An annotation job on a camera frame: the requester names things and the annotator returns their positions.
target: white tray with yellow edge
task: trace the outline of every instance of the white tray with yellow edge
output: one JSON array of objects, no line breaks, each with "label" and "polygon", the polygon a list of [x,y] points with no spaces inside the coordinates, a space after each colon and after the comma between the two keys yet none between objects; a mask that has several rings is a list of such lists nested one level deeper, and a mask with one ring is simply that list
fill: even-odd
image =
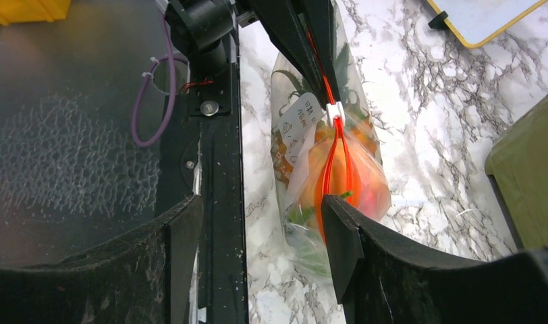
[{"label": "white tray with yellow edge", "polygon": [[427,0],[459,41],[483,46],[547,0]]}]

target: screw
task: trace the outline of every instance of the screw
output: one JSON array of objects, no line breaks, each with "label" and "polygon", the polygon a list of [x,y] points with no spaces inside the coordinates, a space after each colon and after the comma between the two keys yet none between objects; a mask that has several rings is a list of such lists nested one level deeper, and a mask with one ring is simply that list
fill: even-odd
[{"label": "screw", "polygon": [[219,104],[216,101],[205,101],[200,105],[200,112],[205,116],[212,116],[219,111]]}]

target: yellow container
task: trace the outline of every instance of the yellow container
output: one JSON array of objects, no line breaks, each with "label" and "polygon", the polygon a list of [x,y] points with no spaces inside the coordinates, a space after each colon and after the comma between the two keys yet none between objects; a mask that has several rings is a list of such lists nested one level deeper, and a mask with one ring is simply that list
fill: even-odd
[{"label": "yellow container", "polygon": [[72,0],[0,0],[0,25],[65,19]]}]

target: plastic bag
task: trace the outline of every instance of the plastic bag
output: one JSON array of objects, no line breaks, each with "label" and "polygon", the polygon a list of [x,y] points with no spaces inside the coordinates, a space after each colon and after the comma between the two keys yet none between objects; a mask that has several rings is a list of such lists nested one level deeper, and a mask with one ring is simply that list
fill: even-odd
[{"label": "plastic bag", "polygon": [[330,272],[319,226],[323,194],[338,194],[377,221],[391,206],[379,141],[336,5],[334,10],[335,73],[345,112],[341,127],[330,126],[308,82],[282,54],[271,91],[271,155],[285,240],[302,271],[324,277]]}]

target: white marble countertop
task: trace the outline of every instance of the white marble countertop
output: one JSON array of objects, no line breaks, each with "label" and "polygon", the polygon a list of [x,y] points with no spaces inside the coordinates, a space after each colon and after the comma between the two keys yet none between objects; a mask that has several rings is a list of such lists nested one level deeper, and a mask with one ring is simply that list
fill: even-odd
[{"label": "white marble countertop", "polygon": [[[382,223],[490,261],[515,251],[484,173],[493,142],[548,92],[548,2],[481,49],[430,30],[425,1],[339,0],[382,141],[393,206]],[[241,30],[246,244],[252,323],[345,323],[333,288],[301,276],[283,245],[270,157],[277,49]]]}]

